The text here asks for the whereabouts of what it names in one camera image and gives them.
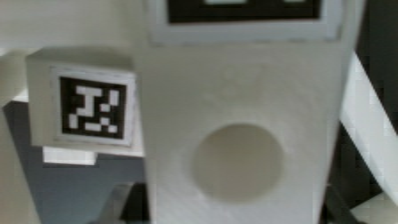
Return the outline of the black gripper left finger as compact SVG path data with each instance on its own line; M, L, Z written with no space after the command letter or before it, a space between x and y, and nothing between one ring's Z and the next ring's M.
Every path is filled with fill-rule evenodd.
M147 186L143 182L115 185L97 218L88 224L151 224Z

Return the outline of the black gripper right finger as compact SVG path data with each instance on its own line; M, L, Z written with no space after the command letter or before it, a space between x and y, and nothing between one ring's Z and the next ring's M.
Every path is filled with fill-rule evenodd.
M325 192L321 224L367 224L355 218L339 191L332 186L326 187Z

